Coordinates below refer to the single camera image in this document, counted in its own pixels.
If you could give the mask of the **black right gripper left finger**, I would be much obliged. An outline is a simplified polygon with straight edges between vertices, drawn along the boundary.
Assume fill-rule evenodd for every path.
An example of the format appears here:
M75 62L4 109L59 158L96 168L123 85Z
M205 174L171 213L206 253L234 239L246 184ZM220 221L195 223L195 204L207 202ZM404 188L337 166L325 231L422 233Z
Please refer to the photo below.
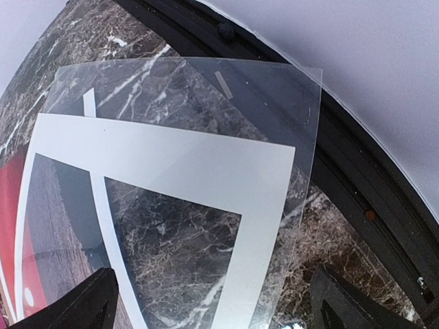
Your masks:
M13 328L112 328L119 285L115 271L101 268L65 296Z

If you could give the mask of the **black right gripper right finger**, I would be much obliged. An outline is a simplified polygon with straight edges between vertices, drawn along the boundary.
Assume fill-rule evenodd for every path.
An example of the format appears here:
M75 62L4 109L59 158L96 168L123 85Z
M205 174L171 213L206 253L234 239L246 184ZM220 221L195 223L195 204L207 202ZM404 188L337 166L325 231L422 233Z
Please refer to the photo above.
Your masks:
M417 328L374 302L328 267L317 267L311 279L315 328Z

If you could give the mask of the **white photo mat board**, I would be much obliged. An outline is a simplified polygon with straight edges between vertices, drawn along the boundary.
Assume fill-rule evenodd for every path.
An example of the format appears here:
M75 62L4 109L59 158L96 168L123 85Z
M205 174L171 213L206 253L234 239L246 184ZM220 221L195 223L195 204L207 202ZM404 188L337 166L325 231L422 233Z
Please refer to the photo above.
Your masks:
M108 215L105 180L241 215L214 316L214 328L247 328L272 257L295 149L190 130L112 119L38 115L29 144L16 216L14 301L23 312L23 235L35 155L88 171L99 224L121 296L135 328L144 327Z

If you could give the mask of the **clear acrylic sheet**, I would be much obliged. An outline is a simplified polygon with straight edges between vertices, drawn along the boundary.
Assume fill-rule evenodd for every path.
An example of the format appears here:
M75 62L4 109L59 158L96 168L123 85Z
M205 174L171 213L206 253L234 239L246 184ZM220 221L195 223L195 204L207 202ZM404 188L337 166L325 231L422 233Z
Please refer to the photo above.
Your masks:
M272 257L250 325L267 328L309 187L321 76L288 64L140 58L58 69L41 113L112 119L295 149ZM111 178L108 215L143 328L214 328L241 215Z

